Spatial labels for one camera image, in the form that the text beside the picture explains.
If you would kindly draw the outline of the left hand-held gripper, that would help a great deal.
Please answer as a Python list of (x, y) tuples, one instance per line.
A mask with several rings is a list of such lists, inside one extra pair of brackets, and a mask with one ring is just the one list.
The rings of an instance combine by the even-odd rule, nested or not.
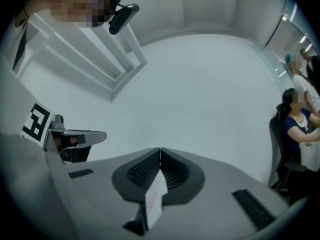
[(41, 148), (45, 148), (48, 133), (61, 159), (66, 163), (86, 162), (91, 146), (107, 139), (104, 131), (65, 129), (64, 118), (36, 102), (23, 124), (20, 135)]

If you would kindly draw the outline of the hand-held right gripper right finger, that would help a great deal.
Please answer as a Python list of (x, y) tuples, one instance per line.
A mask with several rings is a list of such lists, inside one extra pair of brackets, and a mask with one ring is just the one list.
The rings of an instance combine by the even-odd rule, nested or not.
[(164, 206), (187, 204), (205, 183), (205, 174), (196, 163), (167, 148), (160, 150), (160, 170), (167, 187)]

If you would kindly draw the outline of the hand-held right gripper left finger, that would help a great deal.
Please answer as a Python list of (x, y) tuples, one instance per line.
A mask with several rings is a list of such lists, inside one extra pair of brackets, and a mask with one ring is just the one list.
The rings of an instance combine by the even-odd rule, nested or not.
[(141, 156), (113, 172), (112, 184), (124, 200), (145, 201), (145, 195), (160, 170), (160, 156), (160, 148), (144, 151)]

